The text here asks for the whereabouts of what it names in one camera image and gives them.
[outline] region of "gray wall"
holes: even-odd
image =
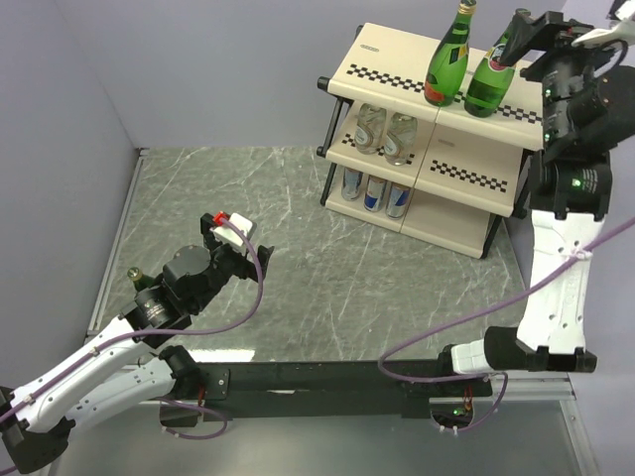
[[[569,0],[566,18],[606,28],[612,0]],[[626,63],[635,65],[635,52]],[[611,155],[613,194],[604,230],[635,214],[635,138]],[[533,232],[529,220],[510,223],[512,240],[525,277],[531,273]],[[635,290],[635,230],[605,244],[593,258],[586,295],[584,322],[588,349],[598,356],[592,375],[571,375],[591,444],[603,475],[632,474],[635,465],[632,434],[635,412],[635,370],[631,355],[635,339],[632,295]]]
[[[440,38],[445,0],[56,0],[136,146],[308,145],[333,100],[318,91],[365,22]],[[535,12],[564,1],[528,0]],[[517,4],[479,0],[487,49]]]
[[[82,342],[134,150],[49,0],[0,2],[0,383]],[[0,449],[0,470],[8,465]]]

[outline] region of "blue and silver can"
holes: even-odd
[[[363,173],[355,169],[344,168],[344,178],[341,184],[341,196],[344,200],[354,200],[359,196]]]
[[[408,204],[408,195],[410,189],[407,186],[393,183],[388,194],[388,203],[386,203],[386,214],[391,218],[401,218],[406,213],[406,205]]]
[[[366,196],[364,197],[364,207],[368,211],[379,211],[381,209],[387,183],[383,178],[368,176]]]

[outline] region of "green glass bottle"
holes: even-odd
[[[469,22],[475,8],[476,0],[460,0],[456,18],[430,61],[424,94],[435,106],[452,104],[463,81],[469,55]]]
[[[144,275],[137,267],[130,268],[127,275],[128,279],[132,281],[132,286],[135,287],[137,293],[149,288],[155,281],[153,277]]]
[[[524,8],[517,9],[516,13],[531,15],[531,12]],[[507,30],[485,54],[474,72],[474,77],[465,96],[465,110],[472,116],[487,117],[496,112],[512,83],[512,79],[514,79],[516,64],[503,66],[499,63],[509,40],[511,27],[510,23]]]

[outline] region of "gray marble surface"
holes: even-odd
[[[190,350],[244,349],[255,361],[375,359],[416,332],[521,291],[504,227],[486,260],[468,258],[322,208],[327,169],[309,147],[151,150],[100,326],[133,297],[129,267],[159,273],[177,249],[201,244],[199,217],[221,209],[256,221],[255,243],[276,252],[255,317],[224,334],[171,340]],[[230,282],[193,328],[238,318],[255,292],[253,283]],[[435,358],[488,325],[517,323],[523,309],[450,329],[400,356]]]

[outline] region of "shelf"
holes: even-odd
[[[367,23],[328,83],[330,94],[369,102],[488,139],[532,151],[543,147],[542,90],[538,82],[520,77],[528,66],[519,61],[500,110],[487,118],[463,108],[465,91],[485,55],[470,49],[467,74],[454,103],[441,109],[424,98],[428,64],[439,40]]]
[[[367,23],[327,90],[435,122],[439,109],[424,98],[424,84],[438,44],[439,40]]]
[[[480,258],[490,216],[486,211],[415,190],[401,232]]]
[[[519,147],[437,125],[415,188],[510,216],[522,155]]]
[[[377,154],[365,155],[361,154],[355,148],[354,136],[357,126],[357,114],[361,107],[360,101],[355,103],[348,111],[348,115],[341,125],[337,134],[333,138],[333,143],[326,152],[326,159],[340,164],[345,167],[362,171],[365,174],[381,177],[389,181],[395,181],[406,186],[414,186],[417,174],[424,161],[426,148],[433,135],[435,125],[431,122],[419,120],[417,124],[417,139],[411,152],[411,164],[403,166],[392,166],[388,164],[384,157],[383,147],[379,149]],[[386,123],[390,121],[392,111],[387,111]],[[382,143],[385,142],[385,131]]]
[[[484,54],[481,50],[469,50],[467,74],[460,91],[453,104],[440,109],[437,124],[530,151],[542,149],[542,85],[540,82],[526,81],[519,75],[520,70],[529,66],[530,62],[518,61],[514,80],[497,112],[486,118],[478,118],[463,107],[465,92]]]
[[[386,215],[387,196],[384,196],[384,206],[379,211],[368,211],[364,208],[364,194],[366,193],[366,182],[368,181],[367,174],[364,174],[361,181],[361,193],[359,194],[359,197],[352,201],[344,200],[341,196],[342,174],[343,171],[339,171],[339,173],[335,176],[333,186],[330,190],[330,195],[326,201],[326,208],[343,213],[344,215],[352,216],[353,218],[357,218],[362,221],[367,221],[373,225],[382,226],[392,231],[398,232],[401,229],[404,217],[394,219]],[[389,192],[389,186],[390,183],[387,185],[386,193]]]

